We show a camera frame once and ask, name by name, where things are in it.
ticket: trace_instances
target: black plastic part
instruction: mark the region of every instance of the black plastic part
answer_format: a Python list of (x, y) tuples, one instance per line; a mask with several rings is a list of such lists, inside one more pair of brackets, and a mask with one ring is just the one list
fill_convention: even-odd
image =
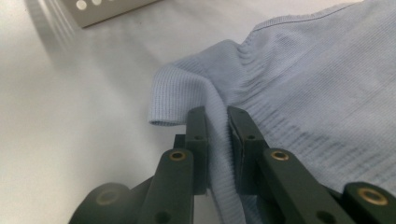
[(233, 140), (236, 190), (239, 194), (257, 194), (254, 183), (256, 160), (268, 145), (248, 112), (229, 106), (228, 115)]
[(187, 116), (185, 139), (185, 148), (192, 152), (194, 156), (194, 194), (205, 194), (208, 186), (208, 141), (205, 108), (203, 106), (189, 111)]
[(257, 208), (265, 224), (282, 224), (285, 223), (285, 217), (276, 203), (268, 203), (262, 197), (257, 197)]
[(333, 189), (329, 189), (326, 186), (323, 186), (327, 192), (329, 192), (329, 194), (332, 196), (333, 199), (335, 199), (336, 202), (338, 202), (338, 204), (340, 204), (341, 206), (343, 206), (342, 202), (341, 202), (341, 198), (342, 198), (342, 194), (333, 190)]
[(92, 190), (70, 219), (70, 224), (121, 224), (130, 191), (121, 184), (108, 183)]
[(299, 160), (283, 149), (266, 149), (259, 159), (259, 178), (270, 188), (287, 224), (355, 223)]
[(396, 199), (380, 187), (363, 182), (347, 184), (342, 203), (358, 223), (396, 223)]
[(130, 200), (124, 213), (124, 219), (122, 224), (134, 224), (137, 222), (140, 216), (143, 203), (146, 200), (149, 192), (149, 186), (151, 185), (152, 177), (145, 182), (134, 187), (130, 191)]
[(186, 146), (186, 134), (176, 134), (173, 148), (184, 148)]
[(163, 153), (151, 181), (138, 224), (191, 224), (193, 156), (186, 149)]

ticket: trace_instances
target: white table surface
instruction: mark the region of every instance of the white table surface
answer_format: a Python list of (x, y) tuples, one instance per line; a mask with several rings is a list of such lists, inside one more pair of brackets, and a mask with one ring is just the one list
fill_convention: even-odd
[[(347, 0), (162, 0), (86, 29), (55, 0), (0, 6), (0, 223), (67, 223), (93, 188), (152, 176), (184, 127), (148, 124), (164, 64)], [(210, 195), (194, 223), (219, 223)]]

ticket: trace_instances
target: light blue sweater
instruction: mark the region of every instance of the light blue sweater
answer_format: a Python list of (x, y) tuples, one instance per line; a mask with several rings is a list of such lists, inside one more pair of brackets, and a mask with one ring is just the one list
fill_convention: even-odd
[(292, 151), (322, 184), (366, 181), (396, 194), (396, 1), (366, 0), (259, 24), (162, 68), (149, 121), (184, 124), (204, 105), (209, 172), (222, 222), (260, 223), (233, 184), (228, 105), (246, 109), (270, 147)]

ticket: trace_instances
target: metal plate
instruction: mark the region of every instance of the metal plate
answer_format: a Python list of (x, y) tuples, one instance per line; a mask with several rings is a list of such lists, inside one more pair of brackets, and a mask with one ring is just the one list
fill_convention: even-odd
[(157, 0), (61, 0), (76, 23), (86, 27)]

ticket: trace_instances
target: brass screw insert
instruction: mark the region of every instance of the brass screw insert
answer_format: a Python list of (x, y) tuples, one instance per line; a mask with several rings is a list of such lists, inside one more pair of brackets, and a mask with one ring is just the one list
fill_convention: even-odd
[(271, 156), (277, 161), (287, 161), (289, 159), (289, 155), (282, 151), (274, 151)]
[(389, 203), (387, 197), (375, 189), (361, 188), (358, 189), (358, 194), (368, 203), (381, 206)]
[(104, 189), (96, 197), (96, 202), (99, 205), (110, 205), (116, 202), (120, 197), (120, 191), (118, 189)]
[(175, 151), (172, 152), (169, 157), (172, 161), (183, 161), (184, 159), (186, 159), (186, 153), (182, 151)]

